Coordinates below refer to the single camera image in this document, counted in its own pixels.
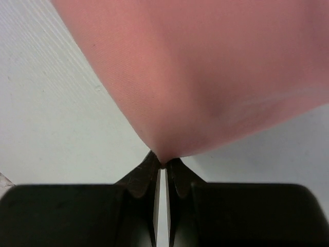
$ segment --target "pink fabric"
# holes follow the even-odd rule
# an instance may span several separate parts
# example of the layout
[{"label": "pink fabric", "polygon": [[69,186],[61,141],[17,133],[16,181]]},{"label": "pink fabric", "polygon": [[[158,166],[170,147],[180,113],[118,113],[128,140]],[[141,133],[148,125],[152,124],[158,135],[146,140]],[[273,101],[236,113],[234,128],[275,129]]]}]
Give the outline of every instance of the pink fabric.
[{"label": "pink fabric", "polygon": [[329,0],[53,0],[162,161],[329,102]]}]

